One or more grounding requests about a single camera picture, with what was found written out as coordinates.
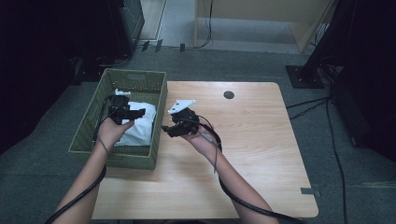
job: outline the white object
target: white object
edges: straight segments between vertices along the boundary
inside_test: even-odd
[[[114,90],[114,93],[115,93],[116,95],[131,95],[131,92],[130,92],[130,91],[119,91],[119,89],[115,89],[115,90]]]
[[[151,144],[152,123],[157,113],[155,105],[137,102],[129,102],[128,105],[130,105],[131,110],[145,108],[146,114],[143,118],[136,119],[134,126],[128,129],[114,146],[149,146]],[[128,121],[128,119],[123,119],[122,124]]]
[[[176,103],[172,106],[170,110],[168,110],[169,114],[176,114],[183,109],[189,107],[190,105],[195,104],[195,100],[176,100]]]

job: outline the white cloth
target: white cloth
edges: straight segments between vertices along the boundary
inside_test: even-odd
[[[129,102],[131,110],[146,109],[146,114],[143,118],[136,119],[134,126],[128,129],[122,136],[119,142],[114,146],[149,146],[151,143],[152,123],[155,119],[155,105],[147,103]],[[122,124],[128,122],[128,119],[123,119]]]

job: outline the wooden table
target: wooden table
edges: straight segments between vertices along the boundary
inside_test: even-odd
[[[213,1],[212,18],[287,22],[300,52],[303,52],[319,26],[323,22],[330,22],[337,2],[338,0],[216,0]],[[195,0],[196,47],[198,19],[209,18],[210,4],[211,0]]]
[[[272,206],[293,217],[315,217],[311,188],[279,87],[267,82],[169,81],[167,111],[176,99],[215,127],[223,153]],[[223,96],[232,91],[234,98]],[[165,112],[163,124],[173,125]],[[108,168],[94,219],[238,217],[211,164],[181,138],[161,134],[154,171]]]

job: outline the green plastic basket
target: green plastic basket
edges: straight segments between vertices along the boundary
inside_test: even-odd
[[[85,162],[93,149],[93,132],[100,116],[103,101],[114,90],[130,91],[130,101],[144,102],[156,106],[157,114],[152,125],[151,144],[149,146],[114,147],[106,165],[131,169],[154,170],[160,142],[163,111],[166,104],[166,74],[163,72],[106,69],[91,103],[79,124],[69,153]]]

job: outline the person's arm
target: person's arm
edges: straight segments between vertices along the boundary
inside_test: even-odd
[[[209,134],[202,127],[200,127],[200,132]],[[253,187],[251,187],[240,174],[236,172],[236,170],[227,161],[225,156],[213,144],[209,143],[199,133],[195,135],[187,134],[183,135],[182,137],[191,143],[199,153],[205,156],[212,165],[215,166],[216,163],[216,171],[219,174],[219,178],[233,195],[257,207],[272,211],[271,207],[264,200],[264,198]],[[276,218],[254,212],[233,200],[232,202],[243,223],[278,223]]]
[[[56,211],[75,199],[98,178],[105,166],[107,153],[111,152],[114,144],[116,144],[125,131],[133,125],[133,121],[123,125],[117,125],[109,118],[102,122],[98,132],[98,139],[96,140],[91,156],[88,158],[69,191],[64,195]],[[99,185],[79,202],[61,214],[53,223],[90,223],[98,191]]]

